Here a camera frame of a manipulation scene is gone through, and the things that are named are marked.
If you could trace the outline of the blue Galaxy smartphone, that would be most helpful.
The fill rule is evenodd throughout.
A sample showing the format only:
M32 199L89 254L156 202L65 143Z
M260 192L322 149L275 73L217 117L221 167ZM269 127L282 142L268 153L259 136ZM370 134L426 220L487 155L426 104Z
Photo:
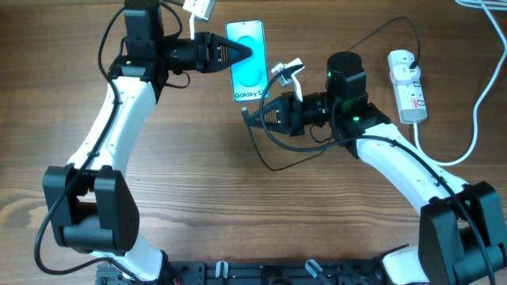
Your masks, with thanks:
M268 85L265 30L261 20L229 22L227 39L251 49L252 55L231 67L231 85L236 102L260 100Z

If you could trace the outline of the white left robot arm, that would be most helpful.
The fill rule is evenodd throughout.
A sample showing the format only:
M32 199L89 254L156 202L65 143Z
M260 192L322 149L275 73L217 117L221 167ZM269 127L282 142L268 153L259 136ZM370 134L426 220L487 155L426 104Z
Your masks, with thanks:
M250 60L253 49L210 32L188 39L165 34L162 10L172 1L127 1L118 14L127 34L110 67L108 90L82 145L64 166L43 177L48 206L40 230L57 245L91 255L98 279L126 284L179 284L181 274L166 253L139 233L139 209L124 179L139 132L170 74L215 73Z

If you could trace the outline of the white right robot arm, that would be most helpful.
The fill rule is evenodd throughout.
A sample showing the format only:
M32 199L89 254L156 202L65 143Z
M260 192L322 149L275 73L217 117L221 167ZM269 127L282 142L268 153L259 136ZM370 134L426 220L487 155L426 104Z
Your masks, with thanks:
M506 267L506 225L500 196L487 182L469 184L408 142L368 102L361 57L331 55L326 89L289 95L297 134L303 126L328 123L332 136L355 158L378 170L419 216L417 245L404 245L375 258L368 284L470 284L495 281Z

